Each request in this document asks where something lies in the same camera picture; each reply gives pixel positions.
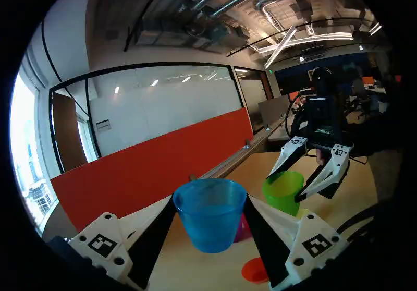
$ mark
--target glass wall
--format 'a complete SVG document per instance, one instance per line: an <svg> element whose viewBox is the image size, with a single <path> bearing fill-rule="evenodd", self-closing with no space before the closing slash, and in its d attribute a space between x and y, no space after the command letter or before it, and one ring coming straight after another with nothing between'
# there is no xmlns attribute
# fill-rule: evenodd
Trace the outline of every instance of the glass wall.
<svg viewBox="0 0 417 291"><path fill-rule="evenodd" d="M260 71L236 68L236 75L239 79L240 87L246 108L248 109L253 132L256 133L263 128L263 121L258 104L272 98L266 74Z"/></svg>
<svg viewBox="0 0 417 291"><path fill-rule="evenodd" d="M10 114L10 141L13 166L19 188L38 230L56 201L41 169L42 154L36 141L38 90L17 75Z"/></svg>
<svg viewBox="0 0 417 291"><path fill-rule="evenodd" d="M87 111L85 81L67 87L73 98L65 88L53 92L53 124L64 171L96 160L94 136L101 156L107 156L242 108L230 70L227 66L152 66L90 78L93 129L89 116L82 118L81 108Z"/></svg>

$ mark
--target cable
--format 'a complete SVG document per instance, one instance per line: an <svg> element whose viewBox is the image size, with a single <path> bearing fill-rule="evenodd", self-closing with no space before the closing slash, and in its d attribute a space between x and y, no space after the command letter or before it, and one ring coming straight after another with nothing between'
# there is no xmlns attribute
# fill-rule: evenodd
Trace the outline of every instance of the cable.
<svg viewBox="0 0 417 291"><path fill-rule="evenodd" d="M353 160L355 162L361 163L362 165L366 165L368 163L368 158L366 158L366 162L365 163L364 162L361 162L361 161L358 161L358 160L355 160L353 157L350 157L349 159L351 159L351 160Z"/></svg>
<svg viewBox="0 0 417 291"><path fill-rule="evenodd" d="M58 72L56 71L56 68L54 66L54 63L52 63L51 56L49 55L49 51L48 51L48 48L46 46L46 41L45 41L45 19L42 19L42 23L41 23L41 36L42 36L42 44L43 44L43 49L45 50L46 58L48 59L49 64L52 67L52 70L54 71L56 78L58 78L59 82L62 82L61 77L59 76Z"/></svg>

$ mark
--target wooden desk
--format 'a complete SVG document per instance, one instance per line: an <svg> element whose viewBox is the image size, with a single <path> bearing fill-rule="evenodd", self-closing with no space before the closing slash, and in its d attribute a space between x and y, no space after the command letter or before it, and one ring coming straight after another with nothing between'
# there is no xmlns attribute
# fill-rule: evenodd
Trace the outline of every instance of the wooden desk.
<svg viewBox="0 0 417 291"><path fill-rule="evenodd" d="M279 152L252 154L226 178L239 182L248 193L265 201L262 183L278 156ZM316 166L313 157L303 157L290 170L300 172L306 180ZM349 172L333 199L313 195L303 201L301 207L314 211L337 228L374 203L376 189L369 165L351 162ZM149 290L268 291L268 284L255 285L240 274L243 265L258 256L253 238L234 243L222 253L199 252L193 247L176 215L151 275Z"/></svg>

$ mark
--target plastic cup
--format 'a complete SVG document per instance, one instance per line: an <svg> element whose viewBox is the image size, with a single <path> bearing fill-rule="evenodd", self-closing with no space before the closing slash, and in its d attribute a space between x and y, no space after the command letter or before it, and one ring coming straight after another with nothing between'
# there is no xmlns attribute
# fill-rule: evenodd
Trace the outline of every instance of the plastic cup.
<svg viewBox="0 0 417 291"><path fill-rule="evenodd" d="M294 196L304 185L304 177L297 172L280 172L269 177L262 186L266 202L292 216L297 216L300 203Z"/></svg>
<svg viewBox="0 0 417 291"><path fill-rule="evenodd" d="M174 192L174 204L191 242L205 253L231 246L245 200L245 189L226 179L194 180Z"/></svg>

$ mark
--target fluorescent light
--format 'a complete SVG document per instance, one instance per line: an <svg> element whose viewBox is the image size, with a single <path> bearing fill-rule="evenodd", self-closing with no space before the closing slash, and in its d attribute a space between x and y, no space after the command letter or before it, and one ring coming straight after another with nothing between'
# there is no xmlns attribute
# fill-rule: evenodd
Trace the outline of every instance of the fluorescent light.
<svg viewBox="0 0 417 291"><path fill-rule="evenodd" d="M350 32L334 32L334 33L327 33L327 34L312 35L311 37L291 40L284 45L284 48L286 49L290 46L294 46L294 45L302 44L302 43L326 41L326 40L353 40L353 37ZM279 44L273 44L270 46L260 48L258 49L258 53L265 53L265 52L273 51L278 46Z"/></svg>
<svg viewBox="0 0 417 291"><path fill-rule="evenodd" d="M369 31L369 33L371 34L371 35L374 35L379 29L381 29L382 28L382 25L379 25L374 31Z"/></svg>
<svg viewBox="0 0 417 291"><path fill-rule="evenodd" d="M292 38L292 36L295 34L295 32L297 31L297 29L294 27L294 25L291 26L291 28L288 30L287 34L283 37L283 39L281 40L281 42L279 43L278 47L276 48L276 50L272 53L271 57L269 58L269 60L265 63L265 69L267 69L272 62L276 59L276 57L278 56L279 52L281 52L284 48L284 45L290 41L290 39Z"/></svg>
<svg viewBox="0 0 417 291"><path fill-rule="evenodd" d="M370 29L369 33L371 35L373 35L375 32L377 32L379 29L381 29L381 27L382 27L381 24L379 22L377 22L375 24L375 26Z"/></svg>
<svg viewBox="0 0 417 291"><path fill-rule="evenodd" d="M212 79L214 76L216 76L217 75L217 73L215 72L213 75L211 75L210 77L208 77L207 78L207 80L210 80L210 79Z"/></svg>

